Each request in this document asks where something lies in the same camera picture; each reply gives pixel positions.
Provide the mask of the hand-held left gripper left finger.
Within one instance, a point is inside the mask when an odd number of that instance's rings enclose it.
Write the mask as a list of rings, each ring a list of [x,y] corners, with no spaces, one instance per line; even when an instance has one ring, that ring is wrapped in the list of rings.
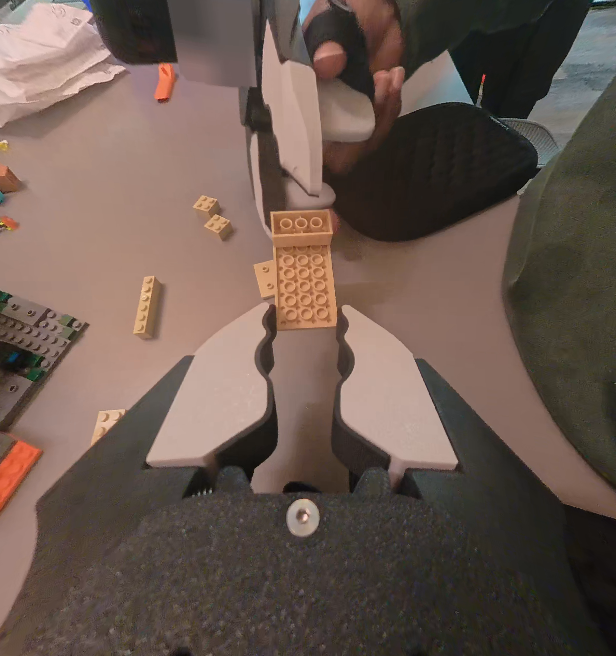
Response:
[[[236,466],[252,479],[278,444],[269,376],[276,314],[262,302],[195,351],[148,452],[149,466],[200,468],[212,479]]]

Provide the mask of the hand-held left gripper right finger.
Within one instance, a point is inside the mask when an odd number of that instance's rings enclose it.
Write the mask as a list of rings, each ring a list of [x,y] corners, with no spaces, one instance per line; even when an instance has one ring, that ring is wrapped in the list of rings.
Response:
[[[338,311],[332,451],[358,481],[380,468],[452,472],[459,460],[411,351],[350,305]]]

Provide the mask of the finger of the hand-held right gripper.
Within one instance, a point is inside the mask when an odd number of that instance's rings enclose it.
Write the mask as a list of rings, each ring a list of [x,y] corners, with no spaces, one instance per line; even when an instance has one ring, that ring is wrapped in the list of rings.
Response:
[[[281,62],[269,22],[262,55],[262,95],[271,114],[281,168],[309,195],[322,189],[322,131],[311,66]]]
[[[281,167],[272,133],[248,130],[248,169],[255,208],[271,238],[271,213],[307,207],[309,194]]]

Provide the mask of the tan two-by-four brick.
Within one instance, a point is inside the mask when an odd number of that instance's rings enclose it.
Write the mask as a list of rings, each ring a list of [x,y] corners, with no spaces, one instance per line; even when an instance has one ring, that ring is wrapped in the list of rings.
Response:
[[[274,248],[330,245],[334,229],[330,209],[270,213]]]
[[[110,431],[127,412],[127,409],[99,411],[96,423],[94,425],[94,430],[92,432],[90,447],[93,447],[102,437],[104,437],[107,432]]]

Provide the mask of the long narrow tan brick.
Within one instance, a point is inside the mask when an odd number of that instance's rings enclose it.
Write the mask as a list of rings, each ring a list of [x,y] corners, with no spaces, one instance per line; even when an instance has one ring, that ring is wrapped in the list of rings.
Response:
[[[133,335],[143,340],[156,338],[163,295],[164,285],[157,277],[145,276],[138,300]]]

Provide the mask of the large tan brick plate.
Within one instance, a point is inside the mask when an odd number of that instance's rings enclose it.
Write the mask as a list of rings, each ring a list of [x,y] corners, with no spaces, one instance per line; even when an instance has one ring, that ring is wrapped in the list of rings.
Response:
[[[337,324],[329,245],[276,247],[277,330],[323,329]]]

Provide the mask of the grey desk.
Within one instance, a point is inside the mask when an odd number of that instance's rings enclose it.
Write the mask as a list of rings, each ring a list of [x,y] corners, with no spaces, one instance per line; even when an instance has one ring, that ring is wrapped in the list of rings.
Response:
[[[254,264],[272,257],[255,208],[238,92],[179,80],[158,104],[156,68],[0,129],[25,188],[4,210],[0,289],[89,328],[14,425],[43,455],[0,515],[0,627],[37,535],[34,505],[87,450],[99,411],[130,409],[176,363],[261,302]],[[222,242],[193,209],[218,199]],[[519,198],[415,242],[342,227],[339,304],[423,358],[566,504],[616,519],[616,491],[558,430],[533,388],[504,313],[501,280]],[[141,286],[164,285],[158,333],[132,334]]]

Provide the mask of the person's right hand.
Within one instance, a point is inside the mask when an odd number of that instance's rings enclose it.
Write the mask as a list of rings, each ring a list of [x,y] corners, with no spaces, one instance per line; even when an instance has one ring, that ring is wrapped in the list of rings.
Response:
[[[376,150],[389,134],[402,109],[405,71],[401,66],[404,40],[393,1],[346,1],[364,34],[370,73],[374,79],[375,130],[358,143],[327,142],[324,166],[333,175],[348,173],[357,161]]]

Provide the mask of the orange brick separator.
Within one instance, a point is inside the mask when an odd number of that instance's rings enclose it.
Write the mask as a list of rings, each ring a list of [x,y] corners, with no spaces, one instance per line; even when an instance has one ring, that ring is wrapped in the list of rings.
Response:
[[[171,99],[176,79],[176,71],[173,64],[160,63],[158,65],[158,81],[154,93],[157,103],[167,103]]]

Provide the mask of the small tan two-stud plate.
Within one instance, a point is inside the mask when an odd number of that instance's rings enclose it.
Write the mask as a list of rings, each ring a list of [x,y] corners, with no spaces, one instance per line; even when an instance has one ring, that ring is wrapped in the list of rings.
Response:
[[[277,292],[277,273],[275,261],[268,260],[254,265],[255,277],[263,300],[272,299]]]

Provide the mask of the pile of white paper bags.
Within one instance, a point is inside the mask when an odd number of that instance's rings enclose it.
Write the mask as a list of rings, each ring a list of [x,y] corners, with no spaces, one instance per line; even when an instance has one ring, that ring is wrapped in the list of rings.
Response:
[[[125,72],[82,4],[26,2],[0,23],[0,128]]]

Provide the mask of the black quilted seat cushion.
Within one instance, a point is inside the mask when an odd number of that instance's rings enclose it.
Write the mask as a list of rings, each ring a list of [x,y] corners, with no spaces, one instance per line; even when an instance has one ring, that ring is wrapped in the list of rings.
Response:
[[[344,174],[325,169],[340,218],[379,242],[439,232],[516,194],[538,173],[532,143],[491,113],[457,102],[396,120]]]

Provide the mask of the grey green brick-built model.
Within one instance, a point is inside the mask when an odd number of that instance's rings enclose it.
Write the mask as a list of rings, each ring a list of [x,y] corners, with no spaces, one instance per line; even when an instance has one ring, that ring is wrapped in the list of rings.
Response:
[[[87,327],[0,290],[0,514],[42,456],[14,425]]]

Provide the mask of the person's dark green hoodie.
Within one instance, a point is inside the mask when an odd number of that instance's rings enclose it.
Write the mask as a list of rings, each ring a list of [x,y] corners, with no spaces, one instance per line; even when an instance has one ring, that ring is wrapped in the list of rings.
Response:
[[[616,74],[522,195],[502,295],[552,420],[616,491]]]

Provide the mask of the grey mesh chair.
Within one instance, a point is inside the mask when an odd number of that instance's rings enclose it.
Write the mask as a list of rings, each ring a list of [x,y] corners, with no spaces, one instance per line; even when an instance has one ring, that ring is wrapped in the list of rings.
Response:
[[[528,119],[500,118],[499,120],[530,141],[537,152],[539,169],[544,168],[560,151],[560,146],[553,135],[543,125]]]

